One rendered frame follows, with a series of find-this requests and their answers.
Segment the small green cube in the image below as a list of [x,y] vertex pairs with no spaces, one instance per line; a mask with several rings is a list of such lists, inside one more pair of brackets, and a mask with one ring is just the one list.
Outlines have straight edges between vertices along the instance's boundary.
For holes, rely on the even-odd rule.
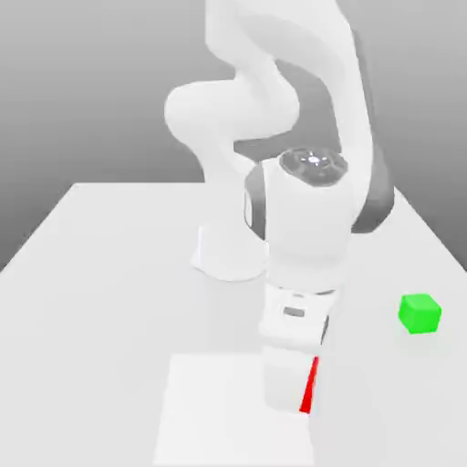
[[428,294],[403,295],[398,317],[410,334],[436,332],[441,320],[441,306]]

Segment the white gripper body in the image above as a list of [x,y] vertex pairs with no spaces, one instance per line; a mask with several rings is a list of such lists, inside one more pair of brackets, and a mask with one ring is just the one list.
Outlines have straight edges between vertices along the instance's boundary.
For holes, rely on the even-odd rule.
[[275,410],[300,413],[315,356],[299,350],[264,346],[262,357],[266,404]]

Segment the small red cube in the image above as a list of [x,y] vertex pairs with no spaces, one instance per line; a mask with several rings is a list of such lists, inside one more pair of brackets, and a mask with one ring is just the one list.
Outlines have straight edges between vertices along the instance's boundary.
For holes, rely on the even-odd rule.
[[300,412],[309,414],[311,412],[313,397],[314,397],[314,387],[316,384],[317,369],[319,365],[319,357],[314,357],[312,366],[307,378],[306,388],[300,405]]

